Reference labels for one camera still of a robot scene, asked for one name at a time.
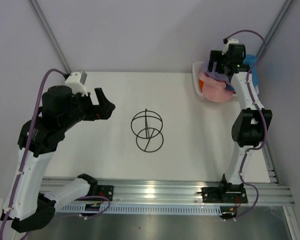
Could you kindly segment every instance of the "white basket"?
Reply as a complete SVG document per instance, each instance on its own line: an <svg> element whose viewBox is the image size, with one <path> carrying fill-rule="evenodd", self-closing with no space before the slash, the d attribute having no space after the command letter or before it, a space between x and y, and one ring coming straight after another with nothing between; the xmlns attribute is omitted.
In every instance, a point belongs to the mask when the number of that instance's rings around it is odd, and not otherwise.
<svg viewBox="0 0 300 240"><path fill-rule="evenodd" d="M203 63L204 63L203 61L196 61L194 64L192 64L192 77L193 77L194 88L201 101L205 99L205 96L202 94L199 87L199 77L202 73Z"/></svg>

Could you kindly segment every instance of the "orange cloth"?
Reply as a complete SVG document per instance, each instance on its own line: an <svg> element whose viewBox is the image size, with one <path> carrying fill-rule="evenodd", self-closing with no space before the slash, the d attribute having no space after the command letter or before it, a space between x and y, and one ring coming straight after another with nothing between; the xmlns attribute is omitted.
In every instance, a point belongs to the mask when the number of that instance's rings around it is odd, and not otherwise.
<svg viewBox="0 0 300 240"><path fill-rule="evenodd" d="M214 80L202 73L199 77L199 87L204 97L212 102L223 103L231 99L233 92L226 89L223 81Z"/></svg>

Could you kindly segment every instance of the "white wall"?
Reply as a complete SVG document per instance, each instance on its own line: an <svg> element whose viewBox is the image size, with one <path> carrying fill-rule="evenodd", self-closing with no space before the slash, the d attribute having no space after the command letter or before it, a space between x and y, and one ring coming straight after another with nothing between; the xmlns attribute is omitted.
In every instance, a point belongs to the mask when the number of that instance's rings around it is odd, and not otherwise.
<svg viewBox="0 0 300 240"><path fill-rule="evenodd" d="M191 72L252 29L266 35L284 0L38 0L70 67L89 71ZM250 53L261 41L241 34Z"/></svg>
<svg viewBox="0 0 300 240"><path fill-rule="evenodd" d="M291 187L300 220L300 0L295 2L258 73L260 98L273 112L274 164L282 184Z"/></svg>
<svg viewBox="0 0 300 240"><path fill-rule="evenodd" d="M18 161L17 141L31 119L45 72L61 69L26 0L0 0L0 198L10 190ZM48 85L60 83L53 73Z"/></svg>

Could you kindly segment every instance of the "white table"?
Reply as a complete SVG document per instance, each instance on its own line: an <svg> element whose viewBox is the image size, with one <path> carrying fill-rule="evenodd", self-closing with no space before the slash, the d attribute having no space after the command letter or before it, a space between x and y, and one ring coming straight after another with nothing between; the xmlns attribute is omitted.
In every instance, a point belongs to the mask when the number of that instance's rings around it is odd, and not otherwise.
<svg viewBox="0 0 300 240"><path fill-rule="evenodd" d="M228 168L239 112L236 97L225 103L200 101L191 73L88 72L85 83L97 104L101 87L116 105L109 120L80 122L66 133L45 172L47 177L218 182ZM130 123L140 111L163 119L164 143L154 153L138 149ZM247 182L269 183L263 152L255 151Z"/></svg>

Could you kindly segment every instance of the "wire stand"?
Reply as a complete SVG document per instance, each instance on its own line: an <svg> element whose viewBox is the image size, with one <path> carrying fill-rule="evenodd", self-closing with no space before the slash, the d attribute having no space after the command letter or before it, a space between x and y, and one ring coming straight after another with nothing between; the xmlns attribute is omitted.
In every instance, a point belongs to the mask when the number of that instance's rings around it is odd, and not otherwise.
<svg viewBox="0 0 300 240"><path fill-rule="evenodd" d="M142 119L142 118L144 118L144 128L141 129L138 133L136 133L136 131L133 128L133 122L137 119ZM158 120L161 123L160 124L161 127L159 127L159 129L156 127L149 127L149 122L148 122L149 119L148 118ZM136 136L135 142L136 142L136 145L138 146L138 148L145 153L154 153L154 152L158 151L164 144L164 136L162 134L163 126L164 126L164 122L158 113L156 113L154 111L150 111L148 109L138 112L132 118L132 121L131 121L131 130L132 130L133 134ZM149 150L148 149L149 143L155 137L158 137L158 138L161 137L159 147ZM142 141L142 140L147 140L147 143L144 147L140 146L140 141Z"/></svg>

